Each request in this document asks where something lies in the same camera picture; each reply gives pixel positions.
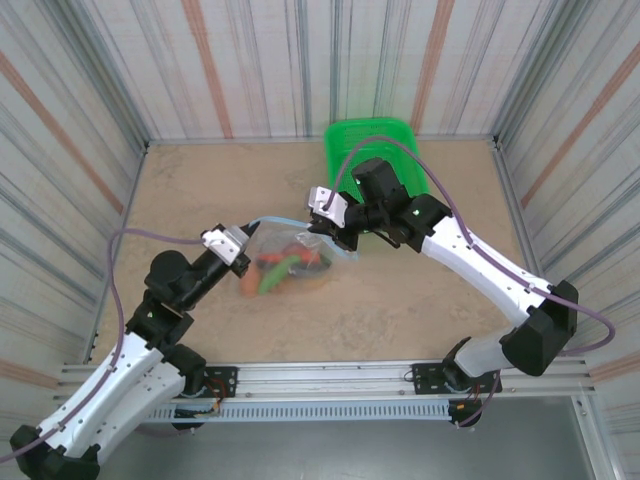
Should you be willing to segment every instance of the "black bracket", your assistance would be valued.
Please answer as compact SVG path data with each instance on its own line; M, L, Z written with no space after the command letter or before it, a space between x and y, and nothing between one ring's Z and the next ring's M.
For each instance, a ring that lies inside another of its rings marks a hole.
M454 390L444 375L444 366L441 362L434 363L414 363L411 365L411 373L413 375L413 388L416 395L442 395L452 393L476 393L474 387L478 387L478 394L490 393L493 382L495 382L494 374L497 372L487 372L480 377L471 379L473 381L465 391ZM502 391L502 382L498 380L496 393Z
M238 387L238 367L206 367L204 369L204 381L213 379L215 381L209 381L216 394L221 399L233 398L236 396L236 388ZM224 385L224 392L221 389L222 383ZM204 393L199 398L214 398L211 390L206 388Z
M455 425L457 423L464 422L467 418L476 413L481 406L482 402L480 400L450 400L449 415L451 415L451 420L449 420L449 423ZM480 417L482 417L482 413L471 420L469 423L466 423L464 427L466 428L474 426L480 421Z
M557 297L578 303L578 290L566 280L550 290ZM529 318L502 337L500 344L511 365L539 377L576 333L578 312L545 299L537 308L530 306L527 313Z
M15 451L38 441L40 429L22 425L11 436L9 443ZM82 457L67 457L63 447L52 449L42 442L19 456L16 461L20 471L33 480L95 480L100 473L99 445L88 447Z
M193 318L167 308L150 290L145 290L142 303L127 322L127 333L133 332L147 341L149 350L157 348L167 355L189 329Z

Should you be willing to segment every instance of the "orange vegetable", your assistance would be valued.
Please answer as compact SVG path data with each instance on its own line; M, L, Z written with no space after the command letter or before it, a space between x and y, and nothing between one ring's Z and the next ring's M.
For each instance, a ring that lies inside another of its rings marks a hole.
M247 273L240 279L240 293L245 297L255 297L261 281L260 269L254 263L249 264Z

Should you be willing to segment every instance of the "gray floor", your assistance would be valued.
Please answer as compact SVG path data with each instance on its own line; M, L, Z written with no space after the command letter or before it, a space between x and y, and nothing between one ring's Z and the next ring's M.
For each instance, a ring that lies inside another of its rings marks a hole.
M205 426L133 434L100 480L593 478L569 399L498 399L474 432L446 422Z

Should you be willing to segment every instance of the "metal base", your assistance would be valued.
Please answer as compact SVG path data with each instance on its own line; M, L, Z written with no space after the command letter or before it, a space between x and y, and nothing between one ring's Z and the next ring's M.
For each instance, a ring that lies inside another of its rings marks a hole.
M438 392L416 395L411 366L438 360L386 362L246 363L238 367L235 398L222 402L221 415L199 417L203 422L437 419L449 420L443 405L467 394ZM55 401L62 403L95 367L65 366ZM589 395L593 383L584 360L559 359L539 378L515 369L503 370L503 390L496 396L549 397ZM174 412L208 411L210 398L177 397L159 407L147 422L176 423Z

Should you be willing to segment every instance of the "corrugated metal wall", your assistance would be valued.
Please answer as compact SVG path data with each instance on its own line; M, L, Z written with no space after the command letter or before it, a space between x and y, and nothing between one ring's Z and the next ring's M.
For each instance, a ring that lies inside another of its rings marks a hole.
M543 269L618 328L588 360L628 478L640 478L640 1L576 3L537 94L502 137ZM603 335L586 320L577 342Z
M0 453L83 360L142 144L42 3L0 2ZM10 478L13 465L0 466Z
M487 134L554 0L76 0L155 140Z

